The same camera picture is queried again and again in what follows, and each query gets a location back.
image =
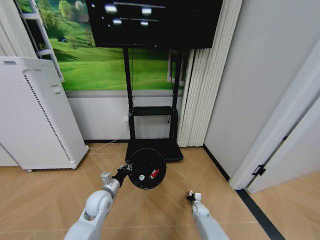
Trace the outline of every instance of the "tv screen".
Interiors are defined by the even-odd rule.
[[[211,48],[223,0],[86,0],[97,47]]]

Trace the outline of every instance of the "grass field picture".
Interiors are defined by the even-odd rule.
[[[19,0],[28,11],[28,0]],[[88,10],[82,0],[36,0],[47,24],[66,91],[126,90],[121,48],[95,47]],[[129,49],[133,89],[169,90],[168,50]]]

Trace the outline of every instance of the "black round object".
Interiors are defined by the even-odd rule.
[[[166,163],[162,155],[153,148],[141,148],[129,159],[132,164],[131,182],[140,189],[153,189],[166,175]]]

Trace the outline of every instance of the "curtain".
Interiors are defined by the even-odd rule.
[[[0,56],[37,58],[13,0],[0,1]]]
[[[204,144],[242,0],[224,0],[212,48],[189,53],[178,125],[179,147]]]

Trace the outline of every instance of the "door hinge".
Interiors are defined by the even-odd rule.
[[[256,167],[256,169],[253,171],[252,175],[254,175],[254,176],[260,175],[260,176],[262,176],[262,174],[264,174],[265,171],[266,171],[266,169],[264,168],[264,166],[265,166],[264,164],[258,165],[258,166]]]

